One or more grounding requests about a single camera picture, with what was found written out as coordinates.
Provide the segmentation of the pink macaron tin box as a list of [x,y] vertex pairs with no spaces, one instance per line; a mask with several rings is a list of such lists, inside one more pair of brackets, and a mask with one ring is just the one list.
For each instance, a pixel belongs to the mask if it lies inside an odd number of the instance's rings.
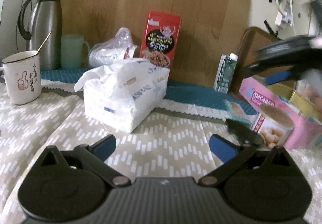
[[321,147],[321,123],[303,115],[291,102],[274,94],[256,78],[243,79],[239,93],[257,111],[251,129],[263,138],[265,147]]

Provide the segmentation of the white tissue pack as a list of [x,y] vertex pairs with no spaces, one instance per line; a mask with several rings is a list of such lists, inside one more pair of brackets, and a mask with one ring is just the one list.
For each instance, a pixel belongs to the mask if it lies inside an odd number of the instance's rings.
[[166,95],[170,70],[142,58],[86,71],[74,86],[84,93],[85,115],[131,133]]

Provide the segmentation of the green plastic cup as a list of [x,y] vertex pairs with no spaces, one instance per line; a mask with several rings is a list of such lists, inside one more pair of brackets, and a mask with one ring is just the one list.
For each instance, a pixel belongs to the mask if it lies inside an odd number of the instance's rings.
[[89,53],[90,45],[82,35],[66,34],[61,37],[61,68],[76,69],[84,63],[83,47],[87,47]]

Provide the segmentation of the steel thermos jug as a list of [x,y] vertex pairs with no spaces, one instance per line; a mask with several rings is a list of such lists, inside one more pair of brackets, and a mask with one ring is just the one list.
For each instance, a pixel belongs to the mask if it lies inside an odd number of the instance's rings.
[[19,33],[26,41],[27,50],[37,50],[48,33],[52,31],[40,51],[40,69],[44,71],[58,69],[61,60],[61,0],[36,0],[28,27],[24,27],[25,11],[31,2],[32,0],[26,0],[19,12]]

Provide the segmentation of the white power strip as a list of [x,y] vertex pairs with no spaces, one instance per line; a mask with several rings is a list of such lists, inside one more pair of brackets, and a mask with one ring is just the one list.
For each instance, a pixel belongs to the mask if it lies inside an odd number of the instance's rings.
[[293,0],[279,0],[275,25],[277,27],[282,27],[283,25],[294,26]]

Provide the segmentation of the green milk carton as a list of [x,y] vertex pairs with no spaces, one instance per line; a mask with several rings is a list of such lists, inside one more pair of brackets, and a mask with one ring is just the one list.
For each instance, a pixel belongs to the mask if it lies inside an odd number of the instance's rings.
[[225,94],[228,93],[237,61],[238,56],[235,53],[221,56],[213,85],[215,91]]

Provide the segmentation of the white enamel mug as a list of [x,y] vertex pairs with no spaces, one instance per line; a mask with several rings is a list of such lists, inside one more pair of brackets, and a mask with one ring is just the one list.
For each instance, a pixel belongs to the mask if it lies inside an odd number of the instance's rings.
[[41,95],[40,53],[22,51],[6,57],[2,67],[8,96],[15,105],[23,105]]

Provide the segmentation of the red cereal box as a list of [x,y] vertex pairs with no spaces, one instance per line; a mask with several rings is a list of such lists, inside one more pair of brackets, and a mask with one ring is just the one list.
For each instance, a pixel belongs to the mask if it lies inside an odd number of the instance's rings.
[[149,12],[141,43],[140,57],[152,64],[171,68],[182,18],[162,12]]

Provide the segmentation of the metal spoon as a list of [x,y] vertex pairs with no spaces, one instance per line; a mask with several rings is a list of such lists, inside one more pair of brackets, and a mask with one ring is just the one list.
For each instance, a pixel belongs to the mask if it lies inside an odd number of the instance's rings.
[[39,46],[39,48],[37,49],[36,55],[39,54],[39,52],[41,51],[42,47],[44,46],[44,44],[47,42],[48,38],[50,37],[50,35],[52,34],[52,31],[50,31],[48,33],[48,35],[46,36],[46,38],[44,39],[44,41],[41,43],[41,45]]

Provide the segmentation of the round cookie tub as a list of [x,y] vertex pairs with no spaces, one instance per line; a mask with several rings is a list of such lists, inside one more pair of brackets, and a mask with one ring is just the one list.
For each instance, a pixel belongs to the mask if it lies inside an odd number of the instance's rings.
[[272,149],[282,146],[294,129],[293,120],[281,109],[261,104],[251,130],[264,139],[264,146]]

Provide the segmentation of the small pineapple card box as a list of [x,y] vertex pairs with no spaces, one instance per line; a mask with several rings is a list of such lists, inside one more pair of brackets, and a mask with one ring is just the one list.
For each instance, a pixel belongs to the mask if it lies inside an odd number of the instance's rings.
[[230,113],[232,120],[236,120],[244,124],[251,123],[249,116],[246,115],[245,111],[243,110],[240,104],[236,102],[230,102],[228,100],[225,100],[224,103],[227,111]]

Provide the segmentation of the brown cardboard panel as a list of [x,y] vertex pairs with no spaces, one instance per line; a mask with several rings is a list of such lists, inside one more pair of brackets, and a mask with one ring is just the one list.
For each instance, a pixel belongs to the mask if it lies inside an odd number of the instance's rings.
[[[238,61],[234,71],[233,79],[231,82],[229,94],[237,99],[243,99],[239,93],[241,82],[243,80],[243,68],[257,59],[257,50],[263,46],[276,42],[276,39],[273,35],[265,32],[264,30],[258,27],[250,27],[246,30],[238,51]],[[267,77],[273,73],[281,72],[291,68],[291,66],[286,67],[275,67],[270,68],[264,72],[258,74],[260,77]],[[285,86],[269,86],[269,89],[277,90],[277,93],[281,93],[284,97],[290,98],[296,82],[287,81],[282,82],[282,85]]]

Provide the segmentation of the clear plastic bag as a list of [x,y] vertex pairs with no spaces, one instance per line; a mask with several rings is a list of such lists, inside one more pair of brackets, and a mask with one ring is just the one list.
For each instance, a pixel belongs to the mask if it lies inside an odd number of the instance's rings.
[[131,31],[121,27],[113,38],[92,47],[88,53],[88,65],[96,68],[111,65],[118,60],[139,57],[139,55],[140,47],[134,44]]

